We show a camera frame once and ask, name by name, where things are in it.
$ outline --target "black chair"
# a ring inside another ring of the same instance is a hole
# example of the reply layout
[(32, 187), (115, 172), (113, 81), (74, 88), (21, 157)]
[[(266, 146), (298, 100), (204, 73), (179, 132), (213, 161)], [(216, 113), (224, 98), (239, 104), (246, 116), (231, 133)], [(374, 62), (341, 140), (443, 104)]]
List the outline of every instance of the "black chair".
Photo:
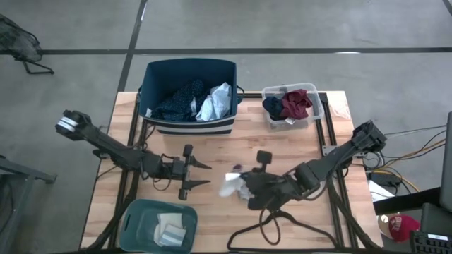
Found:
[[(40, 42), (36, 36), (0, 14), (0, 52), (6, 52), (16, 61), (22, 62), (28, 74), (54, 74), (51, 68), (37, 63), (42, 59), (40, 50)], [(47, 71), (31, 71), (28, 64), (44, 68)]]

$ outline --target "black floor seam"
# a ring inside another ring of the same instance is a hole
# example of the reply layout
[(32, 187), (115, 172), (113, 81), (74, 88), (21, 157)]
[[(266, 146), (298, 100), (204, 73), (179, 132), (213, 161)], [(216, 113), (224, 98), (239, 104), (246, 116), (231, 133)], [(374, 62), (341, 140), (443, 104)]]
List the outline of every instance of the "black floor seam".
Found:
[(135, 26), (133, 27), (132, 36), (130, 38), (129, 48), (127, 49), (126, 59), (124, 60), (124, 65), (122, 66), (121, 77), (119, 78), (119, 84), (117, 92), (123, 92), (126, 89), (127, 78), (129, 77), (130, 67), (133, 59), (133, 51), (136, 47), (138, 41), (138, 35), (140, 34), (141, 23), (143, 22), (144, 12), (146, 9), (146, 4), (148, 0), (141, 0), (140, 6), (138, 8), (138, 13), (136, 15)]
[[(406, 54), (452, 53), (452, 47), (382, 47), (382, 48), (200, 48), (200, 49), (135, 49), (139, 28), (131, 38), (130, 49), (43, 49), (43, 55), (203, 55), (203, 54)], [(0, 55), (10, 54), (0, 51)]]

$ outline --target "clear plastic container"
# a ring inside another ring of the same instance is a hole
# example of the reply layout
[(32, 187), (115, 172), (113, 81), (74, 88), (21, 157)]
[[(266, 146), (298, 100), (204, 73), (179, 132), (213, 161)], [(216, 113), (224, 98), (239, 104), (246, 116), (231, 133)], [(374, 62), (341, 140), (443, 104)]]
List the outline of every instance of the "clear plastic container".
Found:
[(264, 110), (264, 114), (266, 115), (269, 128), (272, 131), (286, 131), (295, 128), (307, 128), (311, 123), (313, 123), (317, 119), (321, 119), (325, 114), (323, 110), (322, 103), (320, 101), (319, 93), (317, 92), (317, 88), (315, 85), (311, 83), (300, 83), (300, 84), (292, 84), (292, 85), (278, 85), (274, 87), (265, 87), (262, 90), (262, 100), (265, 100), (267, 97), (275, 96), (278, 99), (283, 98), (283, 96), (291, 91), (295, 91), (298, 89), (303, 89), (307, 91), (307, 96), (312, 102), (312, 107), (306, 109), (308, 113), (308, 117), (301, 120), (296, 120), (293, 124), (282, 121), (274, 121), (270, 117), (270, 114)]

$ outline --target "concrete floor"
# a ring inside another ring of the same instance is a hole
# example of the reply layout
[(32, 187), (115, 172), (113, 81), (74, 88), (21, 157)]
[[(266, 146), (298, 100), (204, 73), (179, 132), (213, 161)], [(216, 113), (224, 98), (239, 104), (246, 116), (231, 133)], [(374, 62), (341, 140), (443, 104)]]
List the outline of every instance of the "concrete floor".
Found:
[[(140, 0), (0, 0), (0, 13), (35, 33), (43, 49), (127, 49)], [(136, 48), (452, 47), (452, 17), (441, 0), (149, 1)], [(134, 56), (126, 91), (146, 64), (185, 56)], [(246, 90), (311, 82), (344, 90), (353, 122), (385, 133), (441, 125), (452, 110), (449, 53), (203, 55), (238, 65)], [(0, 154), (58, 174), (37, 183), (12, 253), (76, 250), (99, 160), (84, 142), (54, 131), (65, 109), (106, 126), (124, 55), (46, 55), (55, 75), (27, 75), (0, 56)], [(390, 139), (385, 155), (412, 151), (438, 131)], [(395, 165), (421, 189), (441, 180), (442, 150)], [(385, 241), (391, 250), (406, 245)]]

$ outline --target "wooden table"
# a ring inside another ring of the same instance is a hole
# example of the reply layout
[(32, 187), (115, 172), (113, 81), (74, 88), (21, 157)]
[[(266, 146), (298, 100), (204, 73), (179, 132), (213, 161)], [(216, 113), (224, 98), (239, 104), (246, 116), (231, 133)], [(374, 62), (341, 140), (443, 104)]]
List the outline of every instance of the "wooden table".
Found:
[[(347, 99), (343, 91), (327, 92), (327, 95), (336, 138), (340, 145), (350, 139), (354, 129), (352, 119), (348, 114)], [(120, 92), (114, 106), (109, 135), (124, 144), (129, 134), (135, 97), (135, 92)], [(323, 124), (323, 127), (325, 128), (324, 133), (327, 135), (326, 125)], [(259, 211), (248, 210), (245, 201), (239, 200), (236, 195), (228, 198), (220, 198), (218, 195), (225, 173), (231, 171), (234, 165), (242, 164), (245, 169), (251, 169), (258, 165), (256, 162), (257, 151), (266, 150), (273, 153), (273, 161), (268, 165), (267, 172), (283, 174), (300, 162), (321, 156), (315, 124), (302, 130), (271, 133), (268, 131), (263, 116), (261, 99), (244, 99), (239, 105), (232, 134), (229, 136), (163, 136), (156, 131), (148, 139), (148, 144), (148, 149), (155, 153), (164, 152), (166, 155), (178, 156), (182, 155), (185, 144), (192, 144), (197, 160), (213, 168), (212, 170), (197, 168), (191, 170), (191, 179), (207, 179), (212, 182), (194, 188), (189, 193), (187, 201), (177, 199), (180, 181), (174, 181), (163, 192), (155, 190), (151, 180), (140, 181), (138, 187), (137, 198), (181, 203), (190, 205), (197, 211), (198, 231), (193, 247), (193, 251), (196, 252), (227, 251), (226, 243), (232, 233), (258, 223)], [(99, 173), (111, 166), (112, 163), (109, 161), (101, 163)], [(83, 234), (82, 247), (89, 246), (112, 218), (120, 172), (120, 169), (115, 169), (97, 181)], [(372, 240), (382, 246), (363, 168), (350, 167), (345, 182), (353, 215)], [(165, 185), (166, 181), (162, 181), (158, 187), (162, 188)], [(282, 207), (282, 210), (289, 212), (301, 222), (334, 235), (327, 193), (313, 202), (288, 202)], [(278, 246), (268, 245), (258, 229), (238, 236), (234, 240), (233, 246), (244, 248), (333, 247), (331, 242), (322, 235), (295, 226), (285, 219), (279, 218), (278, 222), (282, 231), (282, 239)], [(341, 218), (341, 224), (346, 244), (348, 244), (347, 227), (343, 218)], [(276, 239), (274, 223), (265, 226), (264, 230), (270, 240)]]

